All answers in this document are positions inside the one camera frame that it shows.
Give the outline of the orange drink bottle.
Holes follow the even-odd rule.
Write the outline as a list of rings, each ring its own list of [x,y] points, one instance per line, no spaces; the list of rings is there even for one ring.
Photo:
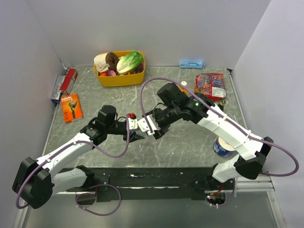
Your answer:
[[[185,86],[179,85],[178,87],[182,92],[184,92],[185,94],[188,94],[188,90],[185,89]]]

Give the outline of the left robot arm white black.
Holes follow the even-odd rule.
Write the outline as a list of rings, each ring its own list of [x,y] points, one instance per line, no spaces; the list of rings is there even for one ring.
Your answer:
[[[144,134],[150,129],[151,124],[146,114],[140,120],[127,114],[122,122],[116,118],[114,106],[103,106],[97,117],[90,120],[70,141],[49,154],[35,160],[27,157],[21,162],[12,186],[17,194],[16,207],[23,209],[31,206],[37,209],[58,192],[74,187],[80,187],[84,191],[92,189],[94,178],[84,168],[74,168],[67,172],[61,170],[94,148],[114,158],[114,155],[99,147],[109,134],[126,136],[126,144],[129,144],[138,132]]]

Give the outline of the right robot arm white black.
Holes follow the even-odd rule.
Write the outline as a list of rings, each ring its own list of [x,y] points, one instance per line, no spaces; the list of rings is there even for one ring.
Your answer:
[[[250,180],[258,177],[271,150],[273,140],[270,137],[252,140],[252,133],[225,117],[224,112],[205,95],[195,93],[188,97],[174,83],[164,85],[157,95],[167,107],[153,113],[160,128],[155,133],[156,139],[168,132],[172,123],[183,119],[210,130],[238,152],[234,158],[213,166],[213,172],[208,176],[208,185],[212,189],[219,189],[224,182],[235,177]]]

